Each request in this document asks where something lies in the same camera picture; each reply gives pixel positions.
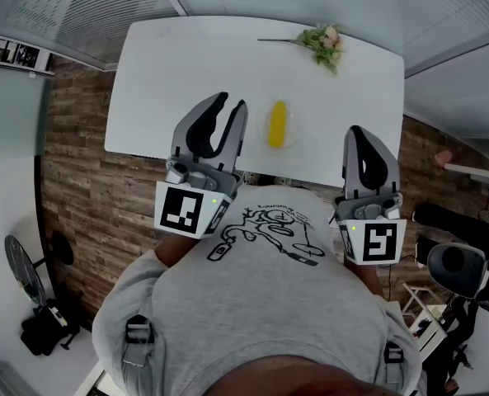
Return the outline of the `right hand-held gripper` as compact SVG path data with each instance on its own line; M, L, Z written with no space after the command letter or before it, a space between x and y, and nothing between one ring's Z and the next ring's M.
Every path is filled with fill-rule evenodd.
M375 134L354 125L344 139L342 177L345 198L333 206L346 258L359 266L397 263L407 226L402 195L395 193L397 159Z

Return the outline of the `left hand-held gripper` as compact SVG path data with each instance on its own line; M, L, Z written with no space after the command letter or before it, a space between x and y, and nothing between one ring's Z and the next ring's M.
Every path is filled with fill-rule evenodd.
M219 146L213 148L210 141L227 99L226 92L205 98L175 127L166 179L156 185L156 229L188 238L207 238L214 234L236 198L242 176L224 171L234 170L241 153L248 117L244 100L231 111ZM180 156L216 162L217 169Z

